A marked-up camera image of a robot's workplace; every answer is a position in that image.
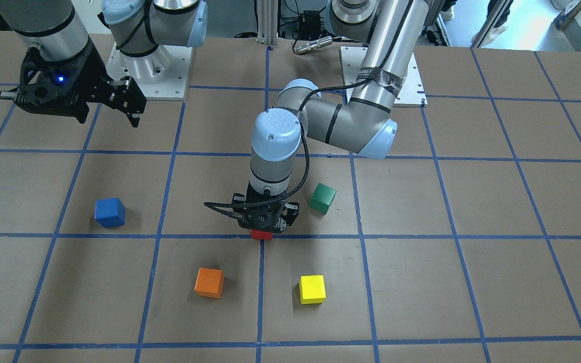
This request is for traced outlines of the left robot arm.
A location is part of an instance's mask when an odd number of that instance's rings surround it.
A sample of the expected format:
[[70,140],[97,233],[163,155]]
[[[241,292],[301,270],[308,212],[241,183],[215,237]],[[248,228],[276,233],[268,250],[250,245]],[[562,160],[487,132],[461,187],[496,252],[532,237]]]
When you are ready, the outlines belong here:
[[295,157],[308,154],[307,138],[364,158],[387,156],[397,132],[390,110],[402,89],[431,1],[330,1],[329,31],[368,46],[345,105],[324,99],[304,79],[289,82],[274,105],[260,113],[251,135],[250,179],[224,214],[241,228],[282,233],[299,214],[289,198]]

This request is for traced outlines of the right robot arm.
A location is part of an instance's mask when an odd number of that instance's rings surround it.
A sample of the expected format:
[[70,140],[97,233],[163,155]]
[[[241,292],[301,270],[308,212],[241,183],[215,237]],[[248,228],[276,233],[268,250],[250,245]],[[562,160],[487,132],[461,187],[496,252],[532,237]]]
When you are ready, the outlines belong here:
[[202,46],[208,22],[205,1],[103,1],[98,18],[126,62],[115,80],[71,1],[0,1],[0,14],[26,44],[19,85],[0,91],[0,99],[81,124],[89,103],[102,103],[133,127],[147,105],[139,85],[169,72],[166,46]]

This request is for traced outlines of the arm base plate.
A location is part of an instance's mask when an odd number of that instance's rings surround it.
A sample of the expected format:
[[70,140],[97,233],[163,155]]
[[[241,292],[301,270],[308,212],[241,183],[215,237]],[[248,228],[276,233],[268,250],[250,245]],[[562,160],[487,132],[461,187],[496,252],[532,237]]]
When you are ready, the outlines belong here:
[[106,70],[113,79],[131,76],[148,100],[184,101],[191,71],[191,47],[160,45],[145,57],[112,50]]
[[[341,46],[339,49],[342,77],[345,85],[354,84],[357,80],[358,70],[366,52],[366,47]],[[411,55],[401,91],[393,106],[420,107],[427,106],[427,104],[427,96],[422,85],[417,60],[414,55]]]

